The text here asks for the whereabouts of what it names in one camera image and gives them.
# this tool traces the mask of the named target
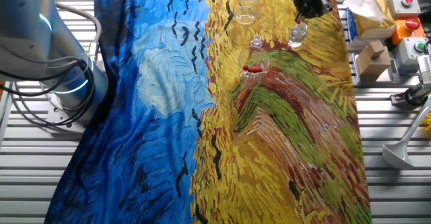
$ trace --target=blue fabric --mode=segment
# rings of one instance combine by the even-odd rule
[[[108,93],[45,223],[190,223],[207,90],[205,0],[95,0]]]

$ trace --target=emergency stop button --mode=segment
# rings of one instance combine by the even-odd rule
[[[405,29],[409,32],[420,28],[420,22],[417,18],[409,18],[405,21]]]

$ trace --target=red button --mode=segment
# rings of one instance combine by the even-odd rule
[[[414,31],[414,30],[419,29],[420,22],[417,18],[409,18],[405,21],[405,27],[408,30]]]
[[[406,3],[409,3],[409,4],[411,4],[411,3],[413,3],[413,0],[404,0]]]

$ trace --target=paper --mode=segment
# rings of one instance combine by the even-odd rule
[[[349,9],[356,15],[382,23],[383,17],[375,0],[345,0]]]

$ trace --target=control box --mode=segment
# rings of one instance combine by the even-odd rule
[[[395,31],[391,39],[394,45],[398,45],[404,38],[418,37],[425,38],[424,28],[419,18],[394,19]]]
[[[395,65],[400,75],[418,72],[418,56],[424,54],[426,38],[404,38],[394,49]]]
[[[418,0],[387,0],[394,18],[418,17],[420,7]]]

